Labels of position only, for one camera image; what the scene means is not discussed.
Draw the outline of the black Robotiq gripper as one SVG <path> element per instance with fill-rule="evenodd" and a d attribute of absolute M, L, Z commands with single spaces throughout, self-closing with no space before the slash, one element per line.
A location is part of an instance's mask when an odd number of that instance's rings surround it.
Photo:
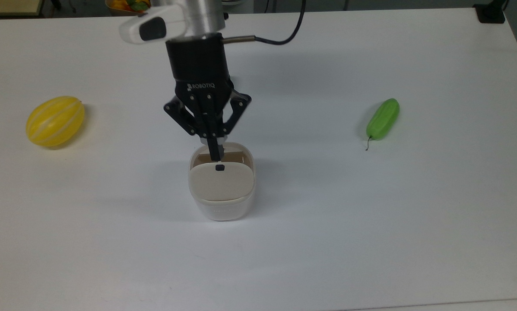
<path fill-rule="evenodd" d="M 224 157 L 222 139 L 230 134 L 252 99 L 235 91 L 222 34 L 192 40 L 167 41 L 175 80 L 175 96 L 164 111 L 191 136 L 205 140 L 213 161 Z M 232 114 L 223 120 L 224 108 Z"/>

